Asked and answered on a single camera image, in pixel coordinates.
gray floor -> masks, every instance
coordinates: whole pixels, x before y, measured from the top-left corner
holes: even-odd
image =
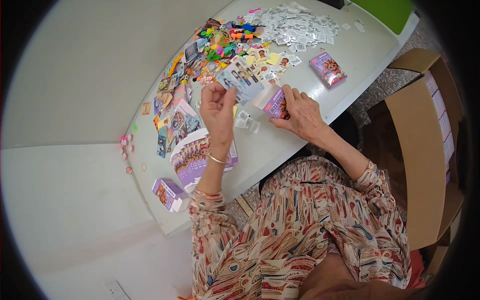
[[[437,41],[435,34],[429,27],[426,21],[420,19],[417,28],[405,43],[397,57],[406,53],[413,48],[424,48],[437,53],[440,53],[446,61],[448,61],[445,53],[443,52],[439,42]],[[384,100],[393,92],[401,88],[408,83],[417,74],[405,70],[390,70],[386,69],[378,76],[378,78],[370,85],[369,88],[360,97],[353,102],[353,104],[347,109],[349,113],[353,115],[359,128],[370,123],[370,119],[367,116],[367,110]],[[362,141],[360,141],[359,149],[361,150]],[[314,154],[322,154],[321,149],[315,149],[313,145],[309,145],[309,148],[313,150]],[[231,214],[237,221],[239,228],[243,228],[246,224],[248,217],[260,204],[260,195],[258,193],[258,184],[255,184],[241,197],[230,202],[226,211]]]

woman's left hand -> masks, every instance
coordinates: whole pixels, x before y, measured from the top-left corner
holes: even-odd
[[[233,106],[237,103],[237,89],[226,90],[218,82],[202,89],[200,116],[210,133],[212,156],[225,161],[233,141]]]

gold bangle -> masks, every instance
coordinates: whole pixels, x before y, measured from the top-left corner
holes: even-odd
[[[213,157],[212,153],[210,152],[210,149],[207,150],[207,157],[208,158],[211,158],[213,161],[219,163],[219,164],[222,164],[222,165],[228,165],[228,164],[231,164],[232,163],[232,159],[230,159],[230,161],[221,161],[220,159],[216,159],[215,157]]]

white wall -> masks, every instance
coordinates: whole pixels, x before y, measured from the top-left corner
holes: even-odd
[[[191,233],[163,239],[117,144],[6,149],[1,161],[13,235],[49,299],[108,300],[112,280],[132,300],[191,294]]]
[[[231,0],[59,0],[12,79],[2,149],[116,142],[173,55]]]

floral print shirt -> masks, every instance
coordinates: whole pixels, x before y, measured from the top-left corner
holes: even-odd
[[[288,163],[243,230],[224,205],[222,193],[193,193],[194,299],[296,299],[332,240],[355,280],[408,285],[405,227],[371,161],[356,182],[323,157]]]

